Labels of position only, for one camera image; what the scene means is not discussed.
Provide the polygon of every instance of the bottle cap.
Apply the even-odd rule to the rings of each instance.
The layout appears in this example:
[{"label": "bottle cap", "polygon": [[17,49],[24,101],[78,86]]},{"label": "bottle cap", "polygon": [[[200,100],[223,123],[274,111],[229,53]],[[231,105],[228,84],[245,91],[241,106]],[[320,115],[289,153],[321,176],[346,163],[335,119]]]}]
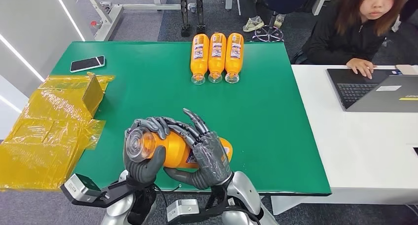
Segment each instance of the bottle cap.
[{"label": "bottle cap", "polygon": [[125,149],[132,161],[141,162],[154,153],[154,136],[147,128],[135,128],[126,138]]},{"label": "bottle cap", "polygon": [[205,76],[200,73],[196,73],[192,76],[192,83],[195,85],[201,85],[205,82],[205,80]]},{"label": "bottle cap", "polygon": [[240,80],[240,76],[236,72],[228,72],[225,75],[225,81],[231,84],[237,83]]},{"label": "bottle cap", "polygon": [[219,83],[222,81],[222,74],[214,71],[209,74],[208,80],[212,83]]}]

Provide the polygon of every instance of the yellow plastic bag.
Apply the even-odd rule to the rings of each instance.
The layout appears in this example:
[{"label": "yellow plastic bag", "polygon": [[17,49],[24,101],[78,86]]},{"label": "yellow plastic bag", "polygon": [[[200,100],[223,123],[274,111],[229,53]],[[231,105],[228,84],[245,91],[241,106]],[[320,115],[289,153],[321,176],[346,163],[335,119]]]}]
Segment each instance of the yellow plastic bag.
[{"label": "yellow plastic bag", "polygon": [[92,119],[114,76],[49,76],[0,144],[0,189],[56,190],[105,121]]}]

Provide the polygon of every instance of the sneaker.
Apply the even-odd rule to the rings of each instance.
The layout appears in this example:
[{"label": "sneaker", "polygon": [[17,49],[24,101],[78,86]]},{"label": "sneaker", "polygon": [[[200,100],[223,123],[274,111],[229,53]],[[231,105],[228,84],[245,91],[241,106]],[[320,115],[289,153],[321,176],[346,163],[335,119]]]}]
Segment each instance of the sneaker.
[{"label": "sneaker", "polygon": [[264,22],[263,20],[261,20],[260,16],[257,16],[257,18],[255,19],[255,21],[248,19],[248,22],[245,26],[243,26],[243,31],[244,32],[252,32],[255,31],[256,29],[260,29],[264,26]]},{"label": "sneaker", "polygon": [[280,28],[282,26],[283,21],[284,21],[284,17],[285,17],[285,15],[281,15],[281,14],[277,15],[276,20],[275,20],[275,27],[276,28]]}]

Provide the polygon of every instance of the laptop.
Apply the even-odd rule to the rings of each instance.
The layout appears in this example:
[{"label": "laptop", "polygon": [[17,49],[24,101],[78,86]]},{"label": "laptop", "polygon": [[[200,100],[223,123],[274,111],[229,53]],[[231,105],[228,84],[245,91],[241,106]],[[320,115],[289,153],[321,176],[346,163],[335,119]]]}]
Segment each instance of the laptop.
[{"label": "laptop", "polygon": [[418,112],[418,75],[375,69],[373,79],[351,69],[327,69],[347,112]]}]

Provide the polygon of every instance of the led light strip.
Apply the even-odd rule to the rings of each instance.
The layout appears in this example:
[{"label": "led light strip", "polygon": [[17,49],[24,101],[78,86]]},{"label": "led light strip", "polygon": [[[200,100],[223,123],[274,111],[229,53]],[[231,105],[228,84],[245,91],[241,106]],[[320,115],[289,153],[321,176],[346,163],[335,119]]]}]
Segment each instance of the led light strip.
[{"label": "led light strip", "polygon": [[39,78],[39,80],[41,80],[42,82],[45,81],[45,79],[35,70],[35,68],[30,65],[28,63],[28,61],[26,61],[26,59],[23,58],[22,55],[19,54],[19,52],[17,52],[17,50],[15,48],[13,48],[13,46],[0,34],[0,40],[3,42],[3,44],[5,44],[7,46],[7,48],[9,48],[10,51],[12,51],[12,53],[14,55],[16,55],[16,57],[23,62],[23,64],[29,68],[29,70],[31,70],[31,72],[33,72],[35,74],[35,76],[37,76],[37,78]]},{"label": "led light strip", "polygon": [[58,2],[60,2],[61,6],[63,7],[65,13],[67,14],[68,18],[70,19],[72,25],[74,26],[75,30],[77,31],[78,35],[80,36],[82,41],[86,41],[86,39],[84,38],[83,34],[81,34],[80,29],[78,28],[77,24],[75,23],[74,19],[71,17],[70,13],[68,12],[67,7],[65,7],[64,3],[62,0],[58,0]]},{"label": "led light strip", "polygon": [[16,112],[22,113],[22,111],[18,107],[14,106],[14,104],[6,100],[3,96],[0,96],[0,100],[3,101],[5,104],[9,105],[9,107],[13,108]]}]

